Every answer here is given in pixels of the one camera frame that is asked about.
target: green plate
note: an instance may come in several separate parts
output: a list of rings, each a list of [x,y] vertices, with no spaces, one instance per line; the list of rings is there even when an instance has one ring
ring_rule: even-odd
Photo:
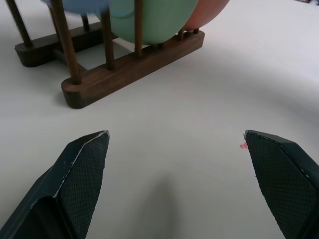
[[[193,13],[197,0],[143,0],[143,44],[165,42]],[[134,43],[134,0],[111,1],[112,32]]]

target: wooden base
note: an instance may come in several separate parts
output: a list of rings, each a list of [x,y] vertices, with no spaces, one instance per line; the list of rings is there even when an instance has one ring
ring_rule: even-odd
[[[97,22],[89,25],[89,30],[78,27],[70,30],[75,52],[103,43],[101,23]],[[35,67],[56,59],[54,50],[62,50],[57,34],[45,36],[32,40],[32,47],[25,47],[23,43],[15,46],[20,61],[23,66]]]
[[[179,41],[178,36],[174,36],[164,43],[163,49],[149,46],[142,50],[140,58],[131,53],[115,60],[115,70],[107,70],[104,64],[85,71],[80,85],[71,84],[69,78],[61,85],[66,102],[74,109],[86,107],[201,48],[204,37],[202,31],[197,34],[186,32],[183,40]]]

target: black textured pad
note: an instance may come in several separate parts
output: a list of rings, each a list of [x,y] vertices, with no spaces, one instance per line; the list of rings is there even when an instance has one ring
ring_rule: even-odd
[[[102,184],[107,131],[69,143],[0,230],[0,239],[84,239]]]
[[[58,193],[78,239],[86,237],[99,198],[106,150],[103,140],[85,144]]]
[[[245,139],[261,192],[285,238],[319,238],[318,165],[278,136],[248,130]]]

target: white table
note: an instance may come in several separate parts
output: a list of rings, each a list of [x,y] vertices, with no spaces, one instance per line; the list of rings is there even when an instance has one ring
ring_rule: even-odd
[[[153,239],[157,229],[166,239],[284,238],[239,145],[245,129],[266,131],[318,161],[318,6],[231,0],[203,27],[202,49],[72,110],[60,90],[67,68],[23,67],[14,52],[19,33],[0,4],[0,227],[68,142],[108,129],[88,239]],[[54,32],[39,0],[17,4],[31,38]],[[117,56],[132,50],[124,45],[115,45]],[[102,46],[78,60],[101,64]]]

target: red speck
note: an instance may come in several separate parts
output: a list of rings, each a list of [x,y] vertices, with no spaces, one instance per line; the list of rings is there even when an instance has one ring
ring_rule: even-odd
[[[241,144],[241,145],[240,145],[240,148],[246,148],[246,149],[248,149],[248,144],[245,142],[244,144]]]

